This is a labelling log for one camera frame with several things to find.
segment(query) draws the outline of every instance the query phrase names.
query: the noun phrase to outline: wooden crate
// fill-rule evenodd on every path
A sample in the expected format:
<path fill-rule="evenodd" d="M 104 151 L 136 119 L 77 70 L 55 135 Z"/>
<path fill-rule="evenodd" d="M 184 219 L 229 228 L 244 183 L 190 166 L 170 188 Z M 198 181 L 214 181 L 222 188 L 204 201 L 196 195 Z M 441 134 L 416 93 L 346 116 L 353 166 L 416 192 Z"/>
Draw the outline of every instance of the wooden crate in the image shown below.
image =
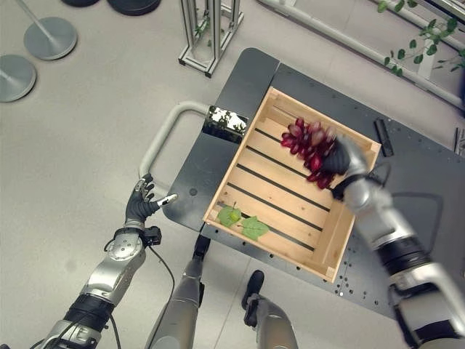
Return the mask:
<path fill-rule="evenodd" d="M 203 220 L 334 282 L 354 216 L 328 189 L 308 183 L 303 161 L 280 145 L 281 134 L 298 117 L 351 137 L 373 168 L 378 143 L 270 87 Z M 240 221 L 226 228 L 216 221 L 224 205 L 257 216 L 270 230 L 255 241 L 241 233 Z"/>

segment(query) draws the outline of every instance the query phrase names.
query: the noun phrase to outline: cable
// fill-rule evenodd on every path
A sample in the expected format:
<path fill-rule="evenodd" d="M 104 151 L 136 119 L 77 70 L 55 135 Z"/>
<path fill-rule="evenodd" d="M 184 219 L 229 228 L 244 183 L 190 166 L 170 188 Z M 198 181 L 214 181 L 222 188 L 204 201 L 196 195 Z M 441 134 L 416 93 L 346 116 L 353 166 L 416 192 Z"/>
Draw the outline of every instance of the cable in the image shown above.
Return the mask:
<path fill-rule="evenodd" d="M 431 241 L 429 243 L 429 248 L 426 251 L 428 254 L 430 254 L 433 250 L 434 243 L 436 242 L 436 237 L 439 232 L 439 226 L 441 223 L 441 217 L 442 217 L 442 211 L 444 209 L 444 200 L 442 199 L 442 196 L 439 196 L 437 194 L 433 193 L 414 193 L 410 191 L 402 192 L 402 193 L 393 193 L 392 197 L 403 197 L 403 198 L 428 198 L 430 200 L 433 200 L 436 202 L 437 205 L 437 213 L 436 217 L 434 218 L 434 224 L 433 224 L 433 230 L 432 230 L 432 236 L 431 236 Z"/>
<path fill-rule="evenodd" d="M 113 315 L 110 314 L 111 326 L 113 327 L 113 332 L 115 332 L 116 347 L 121 349 L 121 342 L 119 340 L 118 328 L 116 327 L 116 321 L 113 318 Z"/>
<path fill-rule="evenodd" d="M 168 305 L 168 303 L 171 301 L 171 299 L 172 299 L 172 297 L 173 297 L 173 292 L 174 292 L 174 284 L 175 284 L 175 282 L 174 282 L 173 273 L 172 273 L 171 269 L 169 268 L 169 266 L 168 266 L 168 265 L 166 264 L 166 262 L 164 261 L 164 259 L 152 248 L 152 246 L 149 246 L 148 248 L 150 249 L 150 251 L 153 252 L 153 254 L 154 254 L 155 256 L 158 257 L 158 259 L 160 260 L 160 262 L 163 263 L 163 265 L 165 266 L 165 268 L 166 268 L 166 270 L 168 271 L 169 275 L 171 276 L 171 292 L 170 292 L 170 294 L 169 294 L 168 302 L 166 302 L 166 305 Z M 160 328 L 160 324 L 161 324 L 161 322 L 162 322 L 162 320 L 163 320 L 163 317 L 165 316 L 165 313 L 166 313 L 166 306 L 165 306 L 165 308 L 163 309 L 163 312 L 162 312 L 161 315 L 160 315 L 160 318 L 159 318 L 159 320 L 158 320 L 157 327 L 155 328 L 155 331 L 153 331 L 153 337 L 152 337 L 151 340 L 153 340 L 153 338 L 156 336 L 156 333 L 157 333 L 158 329 Z"/>

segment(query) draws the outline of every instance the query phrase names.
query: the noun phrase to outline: small black object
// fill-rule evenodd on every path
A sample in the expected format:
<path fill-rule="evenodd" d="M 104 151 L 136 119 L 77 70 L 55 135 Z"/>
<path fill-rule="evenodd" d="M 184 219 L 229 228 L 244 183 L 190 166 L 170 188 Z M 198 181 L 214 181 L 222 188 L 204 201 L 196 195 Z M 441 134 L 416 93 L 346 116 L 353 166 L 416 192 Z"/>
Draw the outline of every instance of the small black object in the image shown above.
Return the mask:
<path fill-rule="evenodd" d="M 90 6 L 98 2 L 99 0 L 61 0 L 65 4 L 74 6 L 74 7 L 85 7 Z"/>
<path fill-rule="evenodd" d="M 379 142 L 381 143 L 381 150 L 386 158 L 394 155 L 389 134 L 387 133 L 386 124 L 383 119 L 378 118 L 375 120 L 376 133 L 378 134 Z"/>
<path fill-rule="evenodd" d="M 111 7 L 126 16 L 142 16 L 158 7 L 161 0 L 108 0 Z"/>
<path fill-rule="evenodd" d="M 141 239 L 144 246 L 159 245 L 161 243 L 160 228 L 155 226 L 146 228 Z"/>
<path fill-rule="evenodd" d="M 242 309 L 247 308 L 247 299 L 253 294 L 253 293 L 260 293 L 260 289 L 262 289 L 263 286 L 263 281 L 264 281 L 264 274 L 261 270 L 255 270 L 250 279 L 248 280 L 247 283 L 247 289 L 246 293 L 244 293 L 244 296 L 242 297 L 241 305 Z"/>

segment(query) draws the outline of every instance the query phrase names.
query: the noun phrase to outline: table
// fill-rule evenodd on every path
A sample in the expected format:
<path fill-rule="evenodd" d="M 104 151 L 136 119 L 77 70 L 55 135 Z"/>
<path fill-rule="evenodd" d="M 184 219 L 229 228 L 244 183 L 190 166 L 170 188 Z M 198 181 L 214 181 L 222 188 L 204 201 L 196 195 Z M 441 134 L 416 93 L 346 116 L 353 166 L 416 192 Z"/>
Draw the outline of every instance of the table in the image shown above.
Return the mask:
<path fill-rule="evenodd" d="M 387 188 L 396 193 L 395 206 L 416 230 L 421 243 L 427 249 L 431 247 L 432 257 L 445 266 L 465 292 L 465 214 L 461 205 L 465 194 L 465 160 L 254 48 L 242 52 L 216 105 L 246 116 L 250 122 L 270 85 L 373 140 L 377 140 L 374 120 L 385 120 L 395 155 L 384 158 L 380 154 L 377 164 L 389 162 L 392 166 Z M 337 279 L 331 284 L 204 224 L 203 214 L 237 148 L 234 143 L 201 132 L 170 189 L 171 193 L 179 194 L 179 199 L 165 206 L 164 214 L 339 297 L 393 317 L 387 297 L 387 274 L 356 229 L 347 244 Z M 440 219 L 437 234 L 434 229 L 436 218 Z"/>

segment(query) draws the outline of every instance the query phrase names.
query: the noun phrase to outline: red grapes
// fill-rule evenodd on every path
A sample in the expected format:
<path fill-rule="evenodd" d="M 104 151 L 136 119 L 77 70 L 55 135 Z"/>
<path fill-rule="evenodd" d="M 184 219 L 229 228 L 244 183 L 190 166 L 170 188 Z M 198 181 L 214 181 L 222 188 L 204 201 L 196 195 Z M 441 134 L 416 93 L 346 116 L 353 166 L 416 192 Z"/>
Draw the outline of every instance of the red grapes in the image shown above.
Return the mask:
<path fill-rule="evenodd" d="M 290 148 L 292 155 L 304 161 L 304 167 L 311 171 L 309 182 L 316 182 L 319 189 L 327 188 L 334 179 L 334 174 L 321 171 L 324 159 L 329 155 L 336 140 L 333 127 L 322 128 L 319 121 L 305 124 L 304 119 L 297 119 L 288 125 L 288 132 L 282 135 L 281 145 Z"/>

